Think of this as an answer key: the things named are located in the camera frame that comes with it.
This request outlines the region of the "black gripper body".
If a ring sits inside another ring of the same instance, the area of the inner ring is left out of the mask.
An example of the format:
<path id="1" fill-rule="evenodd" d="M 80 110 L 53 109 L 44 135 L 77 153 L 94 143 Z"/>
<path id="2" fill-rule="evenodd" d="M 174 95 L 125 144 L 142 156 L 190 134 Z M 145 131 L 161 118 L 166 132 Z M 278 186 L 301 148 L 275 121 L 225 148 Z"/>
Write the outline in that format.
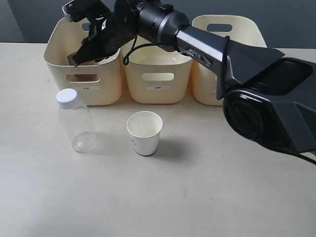
<path id="1" fill-rule="evenodd" d="M 98 1 L 92 7 L 96 14 L 89 18 L 92 29 L 85 39 L 85 46 L 96 53 L 116 53 L 137 35 L 139 0 L 117 0 L 112 12 Z"/>

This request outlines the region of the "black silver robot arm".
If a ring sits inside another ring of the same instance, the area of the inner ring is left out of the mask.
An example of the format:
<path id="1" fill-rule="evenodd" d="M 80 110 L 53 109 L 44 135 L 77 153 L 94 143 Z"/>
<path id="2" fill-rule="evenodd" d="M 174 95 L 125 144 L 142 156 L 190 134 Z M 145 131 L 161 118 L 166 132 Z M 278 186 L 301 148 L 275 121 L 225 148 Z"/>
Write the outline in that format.
<path id="1" fill-rule="evenodd" d="M 242 137 L 286 154 L 316 149 L 316 65 L 274 48 L 249 46 L 191 26 L 187 16 L 159 0 L 99 0 L 63 6 L 71 22 L 87 19 L 88 36 L 75 66 L 114 55 L 137 36 L 147 46 L 192 57 L 217 77 L 216 97 Z"/>

